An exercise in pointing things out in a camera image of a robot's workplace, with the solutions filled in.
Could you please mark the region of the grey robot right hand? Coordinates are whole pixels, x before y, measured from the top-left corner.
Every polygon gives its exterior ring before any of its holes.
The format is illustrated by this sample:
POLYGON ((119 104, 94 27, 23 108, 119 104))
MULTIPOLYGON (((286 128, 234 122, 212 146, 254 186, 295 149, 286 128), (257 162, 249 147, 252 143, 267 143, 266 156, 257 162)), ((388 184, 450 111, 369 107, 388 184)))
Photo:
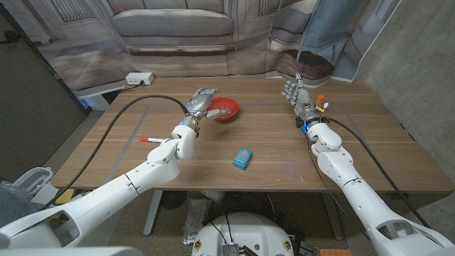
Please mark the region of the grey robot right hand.
POLYGON ((300 117, 305 123, 310 124, 319 118, 316 113, 315 102, 305 88, 301 75, 297 73, 295 78, 296 82, 286 81, 282 95, 294 108, 296 116, 300 117))

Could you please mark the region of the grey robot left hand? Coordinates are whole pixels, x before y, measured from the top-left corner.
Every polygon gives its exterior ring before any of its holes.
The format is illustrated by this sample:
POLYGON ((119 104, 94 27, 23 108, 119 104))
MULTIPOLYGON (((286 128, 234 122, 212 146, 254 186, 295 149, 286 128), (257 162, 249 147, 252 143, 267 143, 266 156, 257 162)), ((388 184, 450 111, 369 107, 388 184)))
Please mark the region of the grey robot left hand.
POLYGON ((214 94, 219 91, 220 90, 218 88, 204 90, 201 87, 198 89, 186 105, 188 113, 183 117, 182 123, 190 124, 192 121, 198 121, 202 117, 206 117, 207 119, 217 119, 223 115, 230 114, 230 109, 207 110, 211 105, 214 94))

